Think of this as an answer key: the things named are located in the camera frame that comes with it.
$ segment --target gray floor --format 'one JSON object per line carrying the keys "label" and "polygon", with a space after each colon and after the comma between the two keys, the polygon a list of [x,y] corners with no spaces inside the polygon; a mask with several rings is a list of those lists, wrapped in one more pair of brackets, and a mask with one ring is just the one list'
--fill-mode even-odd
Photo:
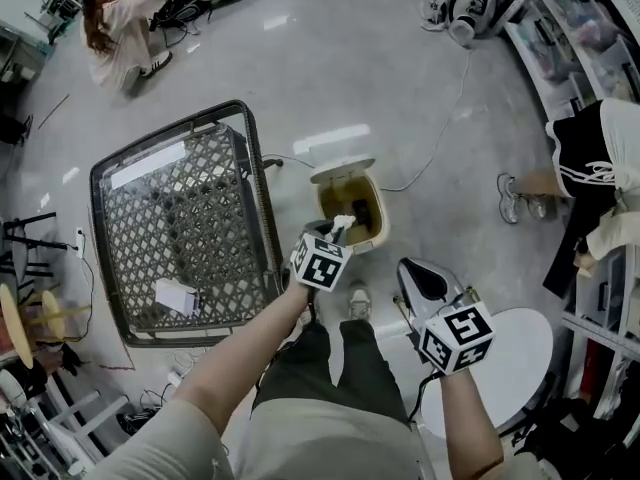
{"label": "gray floor", "polygon": [[[497,211],[500,172],[550,165],[542,114],[526,74],[503,39],[479,42],[464,93],[452,108],[469,51],[444,33],[420,29],[420,1],[243,1],[214,13],[209,24],[200,20],[202,33],[176,46],[173,62],[134,99],[109,96],[92,84],[76,24],[26,98],[22,113],[34,114],[35,127],[14,159],[7,211],[11,217],[57,211],[55,223],[35,226],[29,234],[51,232],[72,242],[76,226],[90,229],[88,179],[96,162],[146,133],[234,98],[255,113],[264,153],[291,155],[297,140],[366,124],[370,133],[361,138],[362,152],[377,158],[372,172],[383,187],[404,185],[436,154],[409,189],[385,193],[389,240],[355,258],[348,272],[369,283],[373,324],[412,405],[424,371],[407,366],[412,352],[404,341],[395,344],[404,324],[391,302],[397,292],[395,266],[403,256],[450,268],[473,284],[494,312],[533,307],[556,328],[561,307],[541,286],[561,224],[534,222],[524,211],[522,225],[511,227]],[[69,99],[35,129],[66,94]],[[309,176],[308,168],[292,162],[268,172],[285,251],[302,224],[316,217]],[[132,400],[143,388],[159,392],[176,367],[173,355],[125,349],[104,300],[92,247],[86,256],[97,287],[89,336],[76,346],[91,364],[78,379],[108,384]],[[57,259],[65,298],[87,302],[79,260],[71,254]],[[321,300],[332,330],[346,316],[345,285]],[[84,329],[84,320],[78,319],[78,328]],[[337,374],[340,342],[335,332],[332,336]],[[226,439],[238,433],[232,426]]]}

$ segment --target white cable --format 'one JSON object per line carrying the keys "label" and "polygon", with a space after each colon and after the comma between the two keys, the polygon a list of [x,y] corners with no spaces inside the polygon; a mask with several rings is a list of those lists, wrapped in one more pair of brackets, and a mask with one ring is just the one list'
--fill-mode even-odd
{"label": "white cable", "polygon": [[[464,71],[462,72],[462,78],[460,80],[460,90],[458,91],[458,96],[456,96],[455,101],[453,102],[453,105],[451,107],[451,112],[449,112],[449,117],[447,117],[447,120],[444,122],[444,125],[442,126],[442,128],[440,129],[440,133],[438,133],[438,137],[436,138],[436,144],[433,148],[433,155],[431,155],[431,158],[429,159],[429,161],[424,164],[424,166],[416,173],[416,175],[411,178],[411,181],[409,183],[407,183],[406,185],[400,187],[400,188],[383,188],[380,187],[380,190],[384,190],[385,192],[402,192],[403,190],[408,189],[411,185],[413,185],[413,183],[420,177],[420,175],[427,169],[427,167],[429,167],[431,165],[431,162],[433,162],[433,160],[436,157],[436,153],[438,152],[438,146],[440,145],[440,139],[442,139],[442,135],[444,134],[445,130],[447,129],[447,126],[449,126],[449,123],[451,122],[451,118],[453,117],[453,112],[456,109],[456,106],[458,105],[458,102],[460,101],[460,98],[462,98],[462,94],[464,93],[464,83],[467,79],[467,73],[469,73],[469,67],[471,66],[471,55],[473,54],[474,50],[471,50],[469,52],[469,55],[467,55],[467,65],[464,68]],[[267,153],[266,155],[263,155],[263,158],[266,158],[268,156],[274,156],[276,158],[285,158],[287,160],[293,160],[294,162],[298,162],[300,164],[306,165],[307,167],[310,167],[311,169],[315,169],[315,165],[310,164],[309,162],[305,162],[304,160],[300,160],[299,158],[295,158],[292,156],[287,156],[287,155],[281,155],[279,153]]]}
{"label": "white cable", "polygon": [[444,125],[442,126],[442,128],[440,129],[440,133],[438,133],[438,137],[436,138],[436,144],[433,148],[433,155],[431,155],[431,158],[429,159],[429,161],[424,164],[424,166],[422,167],[422,169],[420,169],[416,175],[411,179],[411,181],[409,183],[407,183],[406,185],[400,187],[400,188],[382,188],[380,187],[380,190],[384,190],[386,192],[402,192],[403,190],[408,189],[411,185],[413,185],[413,183],[420,177],[420,175],[427,169],[427,167],[429,167],[431,165],[431,162],[433,162],[433,160],[436,157],[436,153],[438,152],[438,146],[440,145],[440,139],[442,138],[442,135],[444,134],[444,131],[447,129],[447,126],[449,126],[449,123],[451,122],[451,118],[453,117],[453,112],[456,109],[456,106],[458,105],[458,102],[460,101],[460,98],[462,98],[462,94],[464,93],[464,82],[467,79],[467,73],[469,72],[469,66],[471,66],[471,55],[473,54],[474,50],[471,50],[469,52],[469,55],[467,56],[467,65],[464,68],[464,71],[462,73],[462,79],[460,81],[460,90],[458,91],[458,96],[456,97],[456,100],[453,102],[453,105],[451,107],[451,112],[449,112],[449,117],[447,117],[447,120],[444,122]]}

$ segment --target trash can lid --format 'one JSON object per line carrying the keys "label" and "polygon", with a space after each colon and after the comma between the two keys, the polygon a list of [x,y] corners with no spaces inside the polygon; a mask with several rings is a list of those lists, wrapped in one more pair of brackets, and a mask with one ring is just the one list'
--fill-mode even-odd
{"label": "trash can lid", "polygon": [[362,175],[375,161],[370,155],[343,156],[316,167],[311,175],[311,183],[320,184]]}

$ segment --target wooden table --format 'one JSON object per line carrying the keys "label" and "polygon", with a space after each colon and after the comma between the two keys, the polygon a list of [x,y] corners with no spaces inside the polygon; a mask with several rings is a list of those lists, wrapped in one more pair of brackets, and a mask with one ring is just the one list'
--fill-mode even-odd
{"label": "wooden table", "polygon": [[24,330],[20,313],[16,301],[6,284],[0,285],[0,305],[2,305],[2,316],[7,326],[9,337],[13,343],[18,356],[24,365],[33,368],[33,353],[31,352],[31,344]]}

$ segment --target woman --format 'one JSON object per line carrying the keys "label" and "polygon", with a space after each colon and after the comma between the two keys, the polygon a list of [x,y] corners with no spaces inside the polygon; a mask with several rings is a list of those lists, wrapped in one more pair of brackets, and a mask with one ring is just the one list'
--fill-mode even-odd
{"label": "woman", "polygon": [[553,170],[498,178],[500,213],[518,222],[526,199],[542,216],[541,196],[575,198],[558,255],[544,286],[563,296],[578,267],[590,269],[612,249],[640,245],[640,107],[605,99],[575,117],[547,123]]}
{"label": "woman", "polygon": [[146,17],[161,0],[83,0],[84,41],[91,77],[102,87],[127,91],[136,79],[149,78],[171,60],[170,52],[149,53]]}

